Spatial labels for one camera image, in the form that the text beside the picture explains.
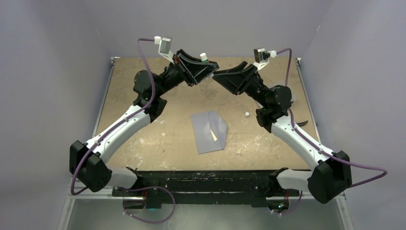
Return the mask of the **white green glue stick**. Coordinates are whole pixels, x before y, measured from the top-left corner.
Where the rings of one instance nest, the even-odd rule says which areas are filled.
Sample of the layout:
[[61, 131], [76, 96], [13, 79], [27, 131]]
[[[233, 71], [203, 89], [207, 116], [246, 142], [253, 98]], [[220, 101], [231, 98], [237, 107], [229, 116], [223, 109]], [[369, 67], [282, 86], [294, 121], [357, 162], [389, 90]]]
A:
[[207, 54], [206, 54], [206, 53], [201, 53], [201, 54], [200, 54], [200, 59], [201, 59], [201, 62], [207, 63], [207, 62], [208, 62], [208, 56], [207, 56]]

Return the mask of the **grey envelope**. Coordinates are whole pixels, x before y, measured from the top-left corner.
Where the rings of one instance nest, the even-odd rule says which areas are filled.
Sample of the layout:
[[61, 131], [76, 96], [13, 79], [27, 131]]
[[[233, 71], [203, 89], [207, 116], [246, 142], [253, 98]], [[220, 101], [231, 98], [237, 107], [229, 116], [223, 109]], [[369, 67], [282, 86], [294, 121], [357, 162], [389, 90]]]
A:
[[[192, 114], [191, 121], [198, 154], [226, 147], [227, 124], [217, 111]], [[210, 130], [217, 136], [217, 141], [213, 140]]]

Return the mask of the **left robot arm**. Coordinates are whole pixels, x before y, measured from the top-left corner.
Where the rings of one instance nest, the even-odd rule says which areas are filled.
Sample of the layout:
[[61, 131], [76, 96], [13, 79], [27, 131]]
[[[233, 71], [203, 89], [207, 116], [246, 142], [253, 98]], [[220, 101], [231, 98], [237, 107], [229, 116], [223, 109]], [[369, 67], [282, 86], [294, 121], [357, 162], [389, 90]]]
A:
[[[69, 171], [72, 173], [72, 195], [86, 189], [98, 192], [106, 186], [123, 187], [131, 196], [142, 192], [143, 183], [137, 179], [134, 169], [109, 168], [107, 162], [130, 137], [162, 114], [167, 104], [162, 95], [183, 82], [188, 86], [197, 85], [219, 69], [217, 62], [205, 56], [190, 56], [182, 49], [170, 55], [169, 60], [169, 65], [160, 74], [145, 69], [135, 75], [133, 90], [137, 98], [120, 118], [95, 137], [71, 144]], [[75, 191], [76, 181], [84, 184], [81, 191]]]

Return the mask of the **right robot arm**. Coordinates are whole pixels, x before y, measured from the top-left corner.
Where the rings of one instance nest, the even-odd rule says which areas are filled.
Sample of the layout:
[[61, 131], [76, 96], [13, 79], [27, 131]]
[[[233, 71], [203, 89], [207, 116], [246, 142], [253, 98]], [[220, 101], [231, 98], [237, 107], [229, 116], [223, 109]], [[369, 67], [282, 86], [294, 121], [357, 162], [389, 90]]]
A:
[[264, 84], [257, 64], [242, 62], [237, 67], [216, 71], [213, 79], [234, 95], [247, 94], [262, 107], [256, 109], [260, 127], [277, 136], [308, 165], [309, 171], [282, 168], [271, 175], [269, 195], [293, 189], [309, 192], [318, 202], [328, 203], [352, 186], [350, 158], [322, 145], [293, 120], [288, 111], [292, 91], [287, 86]]

